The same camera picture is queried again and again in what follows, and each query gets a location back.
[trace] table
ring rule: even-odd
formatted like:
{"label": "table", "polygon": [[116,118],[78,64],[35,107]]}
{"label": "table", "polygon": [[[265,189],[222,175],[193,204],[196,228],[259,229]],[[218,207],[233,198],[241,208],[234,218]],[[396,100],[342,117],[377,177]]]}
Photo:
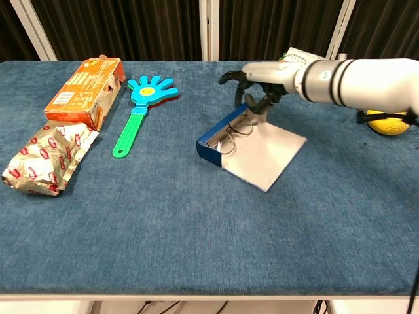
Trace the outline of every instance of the table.
{"label": "table", "polygon": [[[0,64],[0,168],[46,122],[80,62]],[[200,158],[195,141],[233,110],[245,62],[124,62],[173,77],[130,155],[111,151],[133,105],[126,83],[59,197],[0,188],[0,294],[290,298],[407,296],[419,257],[419,142],[355,111],[284,96],[269,121],[308,138],[269,193]],[[251,90],[261,97],[261,90]]]}

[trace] snack wrapper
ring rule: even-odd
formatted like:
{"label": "snack wrapper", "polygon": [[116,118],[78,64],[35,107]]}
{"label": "snack wrapper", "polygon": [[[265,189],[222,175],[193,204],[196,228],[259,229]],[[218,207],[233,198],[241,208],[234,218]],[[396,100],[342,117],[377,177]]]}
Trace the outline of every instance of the snack wrapper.
{"label": "snack wrapper", "polygon": [[21,192],[56,196],[98,134],[84,123],[48,121],[12,158],[1,180]]}

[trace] yellow ball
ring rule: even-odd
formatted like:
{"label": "yellow ball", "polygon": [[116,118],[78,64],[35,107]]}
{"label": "yellow ball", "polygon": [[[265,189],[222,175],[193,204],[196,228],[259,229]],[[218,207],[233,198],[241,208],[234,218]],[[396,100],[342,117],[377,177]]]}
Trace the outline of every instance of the yellow ball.
{"label": "yellow ball", "polygon": [[[381,111],[368,110],[367,114],[383,113]],[[368,125],[377,133],[384,135],[399,135],[409,128],[409,125],[398,118],[387,118],[368,122]]]}

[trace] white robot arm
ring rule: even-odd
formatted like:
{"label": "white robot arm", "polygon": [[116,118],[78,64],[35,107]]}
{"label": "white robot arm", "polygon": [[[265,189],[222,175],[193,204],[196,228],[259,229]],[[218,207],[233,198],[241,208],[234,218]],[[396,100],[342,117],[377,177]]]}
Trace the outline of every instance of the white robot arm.
{"label": "white robot arm", "polygon": [[226,73],[219,83],[229,79],[240,81],[238,92],[242,94],[253,83],[263,87],[266,96],[258,103],[245,95],[255,113],[278,102],[281,95],[298,94],[314,103],[419,115],[419,61],[411,59],[318,60],[304,67],[280,61],[252,62],[241,71]]}

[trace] snack box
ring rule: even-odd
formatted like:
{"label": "snack box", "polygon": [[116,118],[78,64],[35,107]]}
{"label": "snack box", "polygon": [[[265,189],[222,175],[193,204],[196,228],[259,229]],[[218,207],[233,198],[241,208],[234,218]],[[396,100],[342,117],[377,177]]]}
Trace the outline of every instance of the snack box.
{"label": "snack box", "polygon": [[119,58],[85,60],[45,107],[48,120],[83,122],[95,131],[103,125],[125,81]]}

